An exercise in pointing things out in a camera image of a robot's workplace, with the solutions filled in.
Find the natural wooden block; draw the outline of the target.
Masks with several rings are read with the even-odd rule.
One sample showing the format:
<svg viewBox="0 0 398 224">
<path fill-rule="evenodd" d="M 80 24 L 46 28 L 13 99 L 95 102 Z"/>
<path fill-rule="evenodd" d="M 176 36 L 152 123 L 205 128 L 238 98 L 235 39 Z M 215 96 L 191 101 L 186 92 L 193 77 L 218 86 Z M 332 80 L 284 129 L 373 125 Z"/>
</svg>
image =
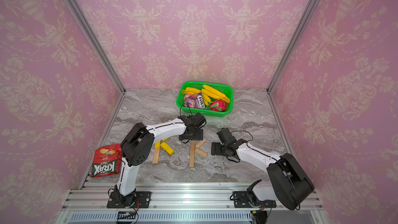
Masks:
<svg viewBox="0 0 398 224">
<path fill-rule="evenodd" d="M 153 164 L 158 164 L 159 163 L 159 157 L 160 157 L 160 148 L 155 148 L 154 149 L 154 154 L 153 154 Z"/>
</svg>

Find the natural block cluster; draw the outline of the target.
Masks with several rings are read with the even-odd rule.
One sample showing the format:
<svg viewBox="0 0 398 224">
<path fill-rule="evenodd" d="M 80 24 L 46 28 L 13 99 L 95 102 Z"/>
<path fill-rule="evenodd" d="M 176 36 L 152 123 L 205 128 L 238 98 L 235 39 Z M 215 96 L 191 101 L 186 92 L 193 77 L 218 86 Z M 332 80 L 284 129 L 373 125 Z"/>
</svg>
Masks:
<svg viewBox="0 0 398 224">
<path fill-rule="evenodd" d="M 200 149 L 198 149 L 198 148 L 196 148 L 196 149 L 194 150 L 194 152 L 195 152 L 196 154 L 202 156 L 203 158 L 206 158 L 206 157 L 207 157 L 207 153 L 204 152 L 204 151 L 202 151 L 202 150 L 200 150 Z"/>
<path fill-rule="evenodd" d="M 196 144 L 195 147 L 196 147 L 197 149 L 200 149 L 205 143 L 206 143 L 206 139 L 203 139 L 203 140 L 199 141 L 199 142 Z"/>
<path fill-rule="evenodd" d="M 189 168 L 194 168 L 194 158 L 195 158 L 195 154 L 194 153 L 190 153 Z"/>
</svg>

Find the yellow block diagonal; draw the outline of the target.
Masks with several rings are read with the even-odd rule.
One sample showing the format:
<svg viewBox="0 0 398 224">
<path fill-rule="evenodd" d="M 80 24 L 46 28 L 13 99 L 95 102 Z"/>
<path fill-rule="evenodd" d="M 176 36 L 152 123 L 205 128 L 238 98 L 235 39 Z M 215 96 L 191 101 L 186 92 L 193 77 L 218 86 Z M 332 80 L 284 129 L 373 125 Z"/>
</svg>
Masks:
<svg viewBox="0 0 398 224">
<path fill-rule="evenodd" d="M 161 142 L 159 141 L 159 142 L 155 143 L 154 148 L 160 148 L 160 146 L 161 146 Z"/>
</svg>

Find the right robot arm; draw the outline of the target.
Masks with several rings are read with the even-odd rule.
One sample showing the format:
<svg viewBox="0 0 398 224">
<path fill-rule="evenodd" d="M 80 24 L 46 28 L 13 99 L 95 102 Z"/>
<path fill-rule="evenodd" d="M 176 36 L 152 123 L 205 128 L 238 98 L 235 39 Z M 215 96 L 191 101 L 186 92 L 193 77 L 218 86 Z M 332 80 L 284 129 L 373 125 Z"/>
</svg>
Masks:
<svg viewBox="0 0 398 224">
<path fill-rule="evenodd" d="M 228 128 L 221 129 L 217 136 L 220 142 L 211 144 L 211 154 L 234 163 L 245 162 L 265 172 L 274 191 L 273 198 L 287 209 L 299 210 L 301 203 L 315 190 L 313 182 L 292 154 L 264 151 L 250 141 L 237 139 Z"/>
</svg>

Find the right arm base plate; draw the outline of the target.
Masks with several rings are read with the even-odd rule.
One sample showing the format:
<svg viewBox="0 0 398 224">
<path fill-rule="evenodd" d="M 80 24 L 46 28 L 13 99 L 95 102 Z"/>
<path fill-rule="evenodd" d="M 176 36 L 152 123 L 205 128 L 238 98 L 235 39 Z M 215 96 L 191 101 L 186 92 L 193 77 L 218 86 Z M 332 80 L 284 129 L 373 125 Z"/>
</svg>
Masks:
<svg viewBox="0 0 398 224">
<path fill-rule="evenodd" d="M 230 195 L 235 208 L 275 208 L 277 206 L 274 200 L 260 201 L 253 193 L 247 191 L 234 191 Z"/>
</svg>

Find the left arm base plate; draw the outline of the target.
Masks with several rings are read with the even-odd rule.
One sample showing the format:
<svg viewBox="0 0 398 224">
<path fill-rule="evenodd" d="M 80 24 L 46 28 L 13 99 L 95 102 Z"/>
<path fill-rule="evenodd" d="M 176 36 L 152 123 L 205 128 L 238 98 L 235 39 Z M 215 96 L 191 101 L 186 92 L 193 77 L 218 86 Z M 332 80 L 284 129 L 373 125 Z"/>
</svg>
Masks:
<svg viewBox="0 0 398 224">
<path fill-rule="evenodd" d="M 138 191 L 132 192 L 127 196 L 121 195 L 118 191 L 111 192 L 107 208 L 149 208 L 152 192 Z"/>
</svg>

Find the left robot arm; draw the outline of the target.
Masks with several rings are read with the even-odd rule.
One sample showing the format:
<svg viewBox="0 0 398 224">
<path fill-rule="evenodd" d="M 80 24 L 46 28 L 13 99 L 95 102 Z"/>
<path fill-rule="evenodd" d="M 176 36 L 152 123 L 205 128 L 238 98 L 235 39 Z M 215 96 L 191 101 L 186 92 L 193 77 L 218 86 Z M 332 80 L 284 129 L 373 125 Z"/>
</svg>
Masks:
<svg viewBox="0 0 398 224">
<path fill-rule="evenodd" d="M 174 136 L 181 141 L 199 141 L 203 138 L 202 128 L 205 124 L 206 119 L 201 113 L 182 115 L 155 125 L 137 123 L 121 142 L 121 172 L 119 181 L 109 193 L 107 208 L 148 208 L 151 192 L 138 192 L 136 180 L 140 166 L 148 159 L 152 146 Z"/>
</svg>

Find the natural block cluster bottom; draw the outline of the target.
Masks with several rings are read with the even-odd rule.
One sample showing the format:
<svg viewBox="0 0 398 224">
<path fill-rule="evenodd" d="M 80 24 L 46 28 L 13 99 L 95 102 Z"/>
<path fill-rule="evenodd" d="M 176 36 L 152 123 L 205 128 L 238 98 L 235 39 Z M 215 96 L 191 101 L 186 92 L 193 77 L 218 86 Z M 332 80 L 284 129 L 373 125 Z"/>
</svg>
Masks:
<svg viewBox="0 0 398 224">
<path fill-rule="evenodd" d="M 194 168 L 194 158 L 195 158 L 195 154 L 194 153 L 190 153 L 189 168 Z"/>
</svg>

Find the natural block cluster horizontal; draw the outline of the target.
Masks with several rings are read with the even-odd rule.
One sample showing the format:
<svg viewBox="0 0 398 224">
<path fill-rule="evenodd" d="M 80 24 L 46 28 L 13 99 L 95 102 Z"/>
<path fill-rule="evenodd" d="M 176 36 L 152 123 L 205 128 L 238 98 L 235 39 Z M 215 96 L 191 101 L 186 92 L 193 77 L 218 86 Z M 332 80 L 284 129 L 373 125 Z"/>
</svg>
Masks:
<svg viewBox="0 0 398 224">
<path fill-rule="evenodd" d="M 191 141 L 191 145 L 190 145 L 190 154 L 194 154 L 195 145 L 196 145 L 196 142 L 195 142 L 195 141 Z"/>
</svg>

